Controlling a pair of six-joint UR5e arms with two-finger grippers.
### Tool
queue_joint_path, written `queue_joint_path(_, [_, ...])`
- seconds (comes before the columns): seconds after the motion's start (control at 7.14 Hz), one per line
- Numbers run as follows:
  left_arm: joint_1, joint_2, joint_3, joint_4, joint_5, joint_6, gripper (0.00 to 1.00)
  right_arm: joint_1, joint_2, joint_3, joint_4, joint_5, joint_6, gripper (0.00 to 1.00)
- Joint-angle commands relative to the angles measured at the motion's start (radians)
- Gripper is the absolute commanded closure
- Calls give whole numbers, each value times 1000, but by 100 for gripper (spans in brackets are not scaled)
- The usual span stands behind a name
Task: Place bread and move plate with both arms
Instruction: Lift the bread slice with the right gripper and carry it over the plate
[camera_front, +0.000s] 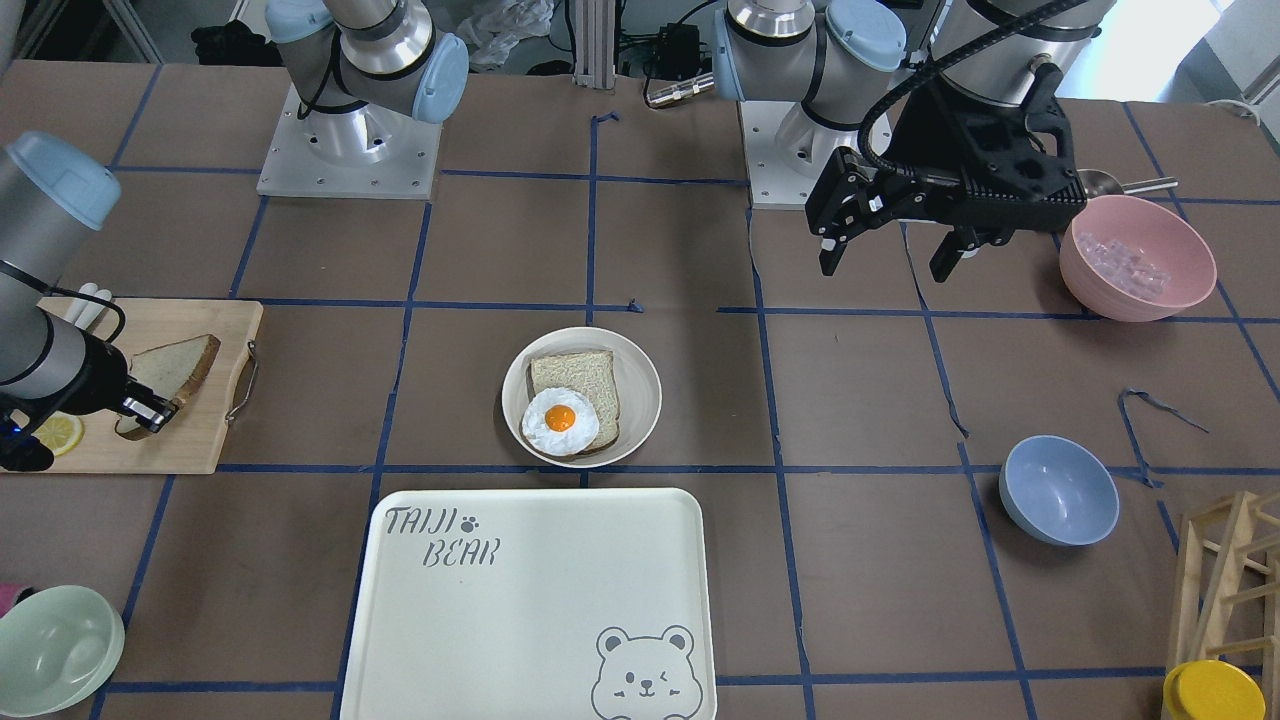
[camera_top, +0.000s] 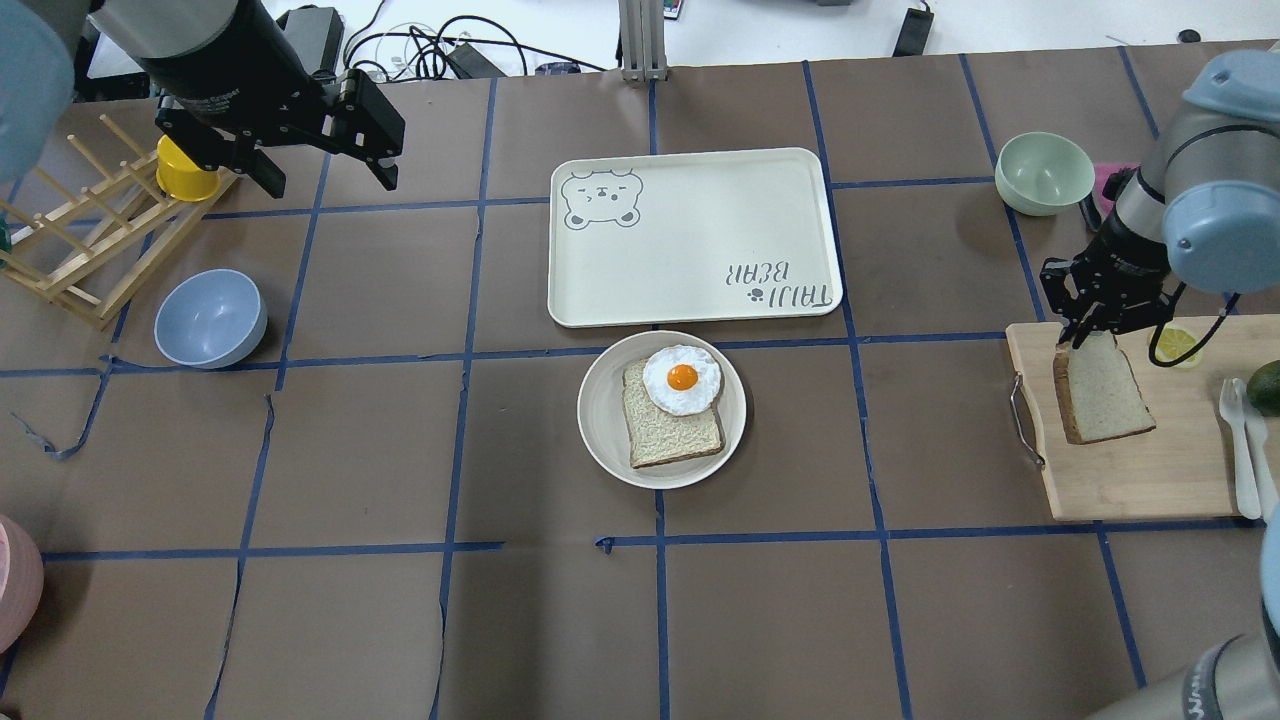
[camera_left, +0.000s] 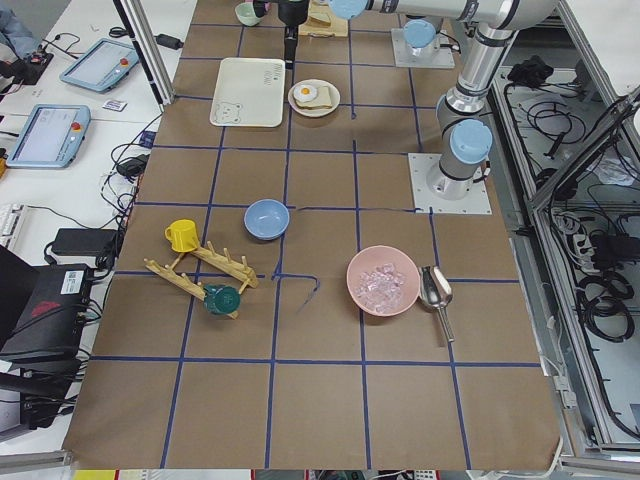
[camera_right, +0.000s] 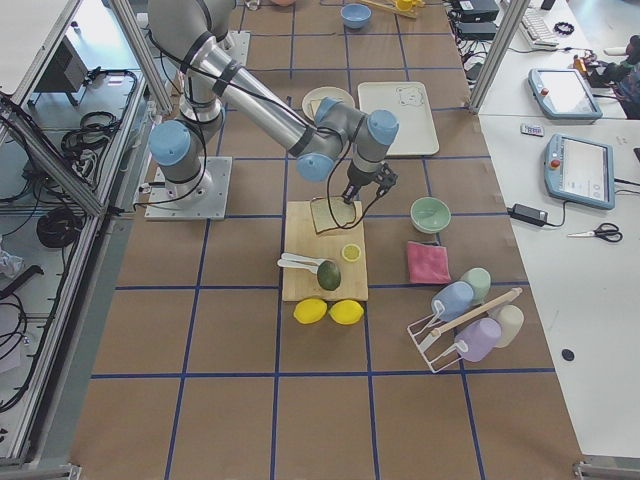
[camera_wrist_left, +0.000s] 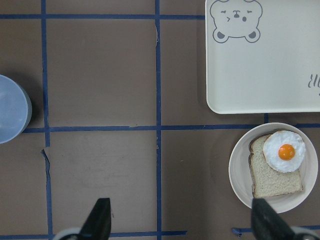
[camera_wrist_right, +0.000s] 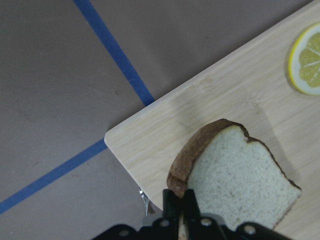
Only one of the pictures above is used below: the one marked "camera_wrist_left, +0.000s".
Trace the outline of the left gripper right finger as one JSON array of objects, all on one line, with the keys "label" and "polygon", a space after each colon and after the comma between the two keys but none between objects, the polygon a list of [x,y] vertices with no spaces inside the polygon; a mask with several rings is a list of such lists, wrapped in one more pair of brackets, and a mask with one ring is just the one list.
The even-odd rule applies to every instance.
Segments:
[{"label": "left gripper right finger", "polygon": [[318,240],[312,230],[289,226],[263,198],[251,203],[251,229],[257,240]]}]

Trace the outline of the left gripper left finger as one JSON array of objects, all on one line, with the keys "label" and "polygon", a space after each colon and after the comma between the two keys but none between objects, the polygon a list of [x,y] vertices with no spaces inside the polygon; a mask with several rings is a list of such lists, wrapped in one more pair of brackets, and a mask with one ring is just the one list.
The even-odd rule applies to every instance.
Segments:
[{"label": "left gripper left finger", "polygon": [[82,227],[57,233],[54,240],[108,240],[111,234],[111,200],[99,198]]}]

